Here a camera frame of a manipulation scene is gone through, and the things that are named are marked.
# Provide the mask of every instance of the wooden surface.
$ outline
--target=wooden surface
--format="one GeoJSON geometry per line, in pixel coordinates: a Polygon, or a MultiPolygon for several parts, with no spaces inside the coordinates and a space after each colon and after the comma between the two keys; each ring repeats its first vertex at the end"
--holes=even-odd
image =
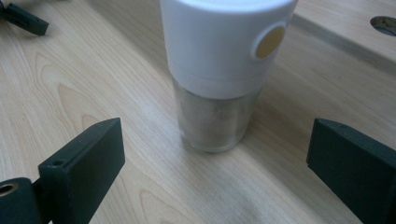
{"type": "MultiPolygon", "coordinates": [[[[120,117],[127,162],[92,223],[360,223],[306,152],[316,117],[396,148],[396,39],[368,21],[350,33],[368,1],[334,27],[318,17],[343,7],[317,2],[299,2],[246,137],[220,154],[180,139],[157,0],[37,2],[41,37],[1,21],[0,179],[36,180],[77,134],[120,117]]],[[[395,7],[381,2],[367,20],[395,7]]]]}

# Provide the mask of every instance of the clear glass jar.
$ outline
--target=clear glass jar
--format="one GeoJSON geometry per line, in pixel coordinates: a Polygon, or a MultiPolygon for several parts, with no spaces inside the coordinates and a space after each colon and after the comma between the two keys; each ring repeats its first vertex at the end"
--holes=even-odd
{"type": "Polygon", "coordinates": [[[174,78],[173,82],[178,126],[190,145],[207,152],[235,147],[245,134],[261,89],[243,97],[218,100],[186,91],[174,78]]]}

